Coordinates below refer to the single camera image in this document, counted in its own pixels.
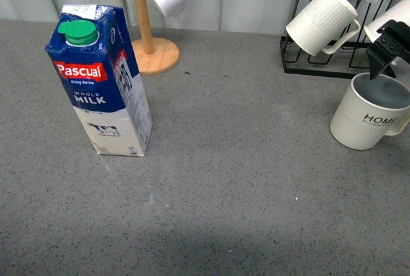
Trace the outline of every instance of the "mug handle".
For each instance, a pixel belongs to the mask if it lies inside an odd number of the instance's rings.
[[[332,47],[325,47],[322,51],[326,54],[333,54],[335,53],[348,39],[352,38],[360,31],[360,23],[357,20],[353,20],[354,24],[356,24],[357,28],[353,31],[350,31],[346,35],[342,36]]]
[[[401,116],[396,124],[387,131],[386,135],[387,136],[395,136],[397,134],[400,134],[404,127],[410,122],[410,109],[407,110],[407,112],[404,113],[403,116]]]

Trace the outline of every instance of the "wooden mug tree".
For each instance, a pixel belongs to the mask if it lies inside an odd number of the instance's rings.
[[[138,68],[143,75],[159,74],[171,69],[179,59],[175,43],[163,38],[153,38],[147,0],[135,0],[141,39],[133,41]]]

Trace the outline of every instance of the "pascual logo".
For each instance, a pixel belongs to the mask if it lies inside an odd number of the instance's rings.
[[[369,124],[373,124],[375,126],[390,126],[392,124],[395,124],[397,119],[398,117],[388,119],[388,118],[370,116],[369,114],[366,114],[366,116],[363,118],[363,121]]]
[[[65,63],[64,61],[55,61],[58,72],[65,79],[93,79],[101,82],[108,79],[102,63],[93,63],[84,65],[79,63]]]

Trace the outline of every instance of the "wooden base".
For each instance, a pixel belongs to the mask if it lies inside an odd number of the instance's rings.
[[[179,49],[175,43],[162,38],[153,38],[154,53],[146,55],[142,39],[133,41],[133,49],[140,73],[145,76],[159,74],[175,66],[179,59]]]

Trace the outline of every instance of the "green bottle cap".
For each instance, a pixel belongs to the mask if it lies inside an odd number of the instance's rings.
[[[57,31],[64,34],[71,45],[90,45],[98,39],[97,28],[93,22],[87,20],[62,22]]]

